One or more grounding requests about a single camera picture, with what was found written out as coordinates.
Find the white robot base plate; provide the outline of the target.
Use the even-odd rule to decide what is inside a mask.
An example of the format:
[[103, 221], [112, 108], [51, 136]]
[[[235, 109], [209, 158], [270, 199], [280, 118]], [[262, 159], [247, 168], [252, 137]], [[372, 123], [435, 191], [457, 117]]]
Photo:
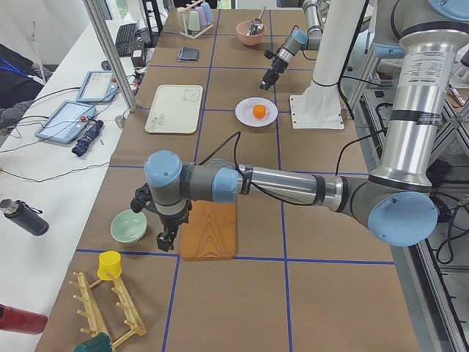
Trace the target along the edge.
[[294, 129], [344, 129], [337, 93], [331, 96], [291, 95], [289, 105]]

